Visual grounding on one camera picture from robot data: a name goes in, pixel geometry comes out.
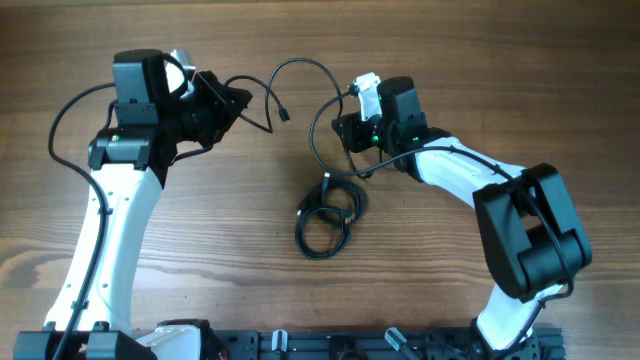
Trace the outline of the black cable gold plug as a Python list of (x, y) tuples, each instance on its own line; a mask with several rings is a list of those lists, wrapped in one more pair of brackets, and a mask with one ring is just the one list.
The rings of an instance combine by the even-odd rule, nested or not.
[(331, 205), (298, 210), (295, 226), (297, 249), (311, 260), (334, 257), (350, 243), (352, 227), (358, 220), (356, 212)]

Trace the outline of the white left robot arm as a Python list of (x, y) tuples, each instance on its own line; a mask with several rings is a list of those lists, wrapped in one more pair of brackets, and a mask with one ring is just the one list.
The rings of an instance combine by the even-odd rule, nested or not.
[(113, 60), (116, 97), (81, 170), (87, 210), (64, 285), (43, 328), (19, 333), (17, 359), (225, 359), (205, 320), (169, 320), (135, 337), (133, 280), (142, 240), (181, 142), (210, 151), (251, 101), (196, 71), (181, 51), (129, 50)]

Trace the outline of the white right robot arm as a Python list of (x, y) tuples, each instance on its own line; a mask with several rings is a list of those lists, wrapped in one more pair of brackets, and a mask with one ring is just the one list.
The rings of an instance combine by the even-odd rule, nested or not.
[(349, 93), (359, 111), (332, 123), (348, 151), (376, 147), (398, 171), (474, 209), (495, 285), (473, 328), (495, 359), (522, 349), (545, 306), (571, 296), (576, 274), (592, 261), (558, 170), (547, 163), (526, 168), (497, 161), (429, 126), (408, 76), (382, 80), (366, 73)]

